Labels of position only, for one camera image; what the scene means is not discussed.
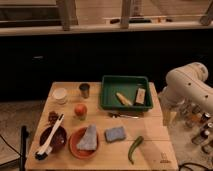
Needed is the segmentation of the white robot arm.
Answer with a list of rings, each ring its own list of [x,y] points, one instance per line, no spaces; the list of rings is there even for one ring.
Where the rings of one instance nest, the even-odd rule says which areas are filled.
[[[193,62],[167,73],[167,86],[159,94],[164,126],[169,125],[171,112],[186,100],[213,114],[213,88],[205,83],[207,78],[208,69],[200,62]]]

